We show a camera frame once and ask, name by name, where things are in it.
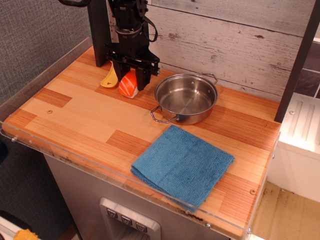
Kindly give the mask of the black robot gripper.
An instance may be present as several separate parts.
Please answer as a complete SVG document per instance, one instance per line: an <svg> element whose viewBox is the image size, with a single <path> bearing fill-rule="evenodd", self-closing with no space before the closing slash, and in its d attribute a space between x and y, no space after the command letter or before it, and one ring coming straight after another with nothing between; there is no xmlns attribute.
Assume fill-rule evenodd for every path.
<svg viewBox="0 0 320 240"><path fill-rule="evenodd" d="M143 31L119 34L118 43L105 44L106 58L112 61L119 82L131 69L135 69L137 89L142 91L150 83L151 75L160 74L160 59L149 50L149 45L150 41Z"/></svg>

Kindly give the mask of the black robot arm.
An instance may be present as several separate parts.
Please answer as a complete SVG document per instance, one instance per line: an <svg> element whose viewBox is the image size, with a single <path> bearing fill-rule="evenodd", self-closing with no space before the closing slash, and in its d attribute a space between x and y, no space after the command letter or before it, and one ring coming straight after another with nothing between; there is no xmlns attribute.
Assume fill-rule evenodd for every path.
<svg viewBox="0 0 320 240"><path fill-rule="evenodd" d="M106 43L106 58L113 67L120 82L131 70L135 70L137 89L142 91L151 76L160 74L160 58L150 50L150 43L158 38L155 24L146 17L147 0L110 0L112 16L115 18L115 32L118 43Z"/></svg>

